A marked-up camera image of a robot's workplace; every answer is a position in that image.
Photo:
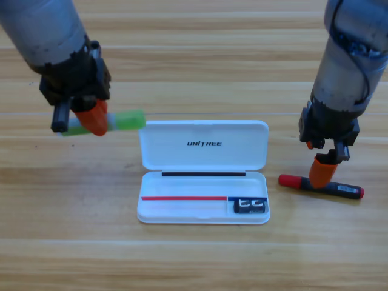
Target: orange gripper tip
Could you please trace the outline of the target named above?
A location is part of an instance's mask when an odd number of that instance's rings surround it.
[[[75,115],[83,127],[94,135],[103,136],[108,130],[107,109],[108,104],[105,100],[97,100],[96,105],[92,109],[75,112]]]
[[[322,164],[315,157],[309,173],[311,186],[317,189],[328,185],[336,169],[337,165]]]

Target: marker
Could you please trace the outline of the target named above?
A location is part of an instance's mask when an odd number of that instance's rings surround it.
[[[118,113],[107,113],[107,131],[112,130],[136,130],[146,126],[146,119],[141,110],[133,110]],[[67,132],[59,133],[59,136],[88,135],[89,130],[82,126],[77,117],[69,119]]]
[[[311,186],[309,178],[300,176],[280,175],[279,184],[298,190],[320,192],[350,199],[361,199],[364,196],[364,188],[362,187],[330,182],[325,187],[316,189]]]

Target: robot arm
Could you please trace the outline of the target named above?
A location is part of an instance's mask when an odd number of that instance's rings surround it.
[[[325,139],[335,149],[318,154],[310,169],[315,188],[324,187],[339,163],[349,160],[362,115],[388,64],[388,2],[329,0],[324,23],[329,39],[299,120],[300,141],[321,149]]]
[[[0,23],[54,106],[52,130],[67,131],[72,110],[95,135],[107,131],[110,74],[72,0],[1,0]]]

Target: black strip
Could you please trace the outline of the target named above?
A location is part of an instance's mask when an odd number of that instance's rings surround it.
[[[236,176],[245,177],[244,172],[162,172],[162,176]]]
[[[260,200],[262,202],[267,202],[268,199],[266,197],[235,197],[235,196],[228,197],[228,201],[239,201],[239,200],[249,200],[249,201]]]

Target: cable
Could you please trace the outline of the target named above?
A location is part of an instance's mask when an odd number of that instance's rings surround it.
[[[369,97],[369,94],[370,94],[370,84],[369,84],[369,79],[368,79],[368,76],[366,75],[366,72],[364,70],[364,68],[362,67],[362,65],[354,58],[354,56],[352,56],[349,52],[348,49],[346,49],[344,47],[342,43],[344,42],[349,42],[349,40],[346,38],[346,36],[344,36],[344,34],[342,34],[336,27],[335,25],[335,19],[337,17],[337,14],[338,14],[338,10],[340,9],[340,7],[342,6],[344,0],[339,0],[335,9],[334,9],[334,13],[333,13],[333,17],[332,17],[332,21],[331,21],[331,24],[330,24],[330,34],[333,38],[333,40],[335,41],[335,43],[340,46],[345,52],[346,52],[346,55],[352,60],[352,62],[354,63],[354,65],[357,67],[357,69],[361,72],[361,74],[363,75],[363,78],[364,78],[364,83],[366,85],[366,94],[365,96],[363,96],[360,100],[356,100],[355,101],[355,105],[358,105],[358,104],[362,104],[365,102],[365,100]]]

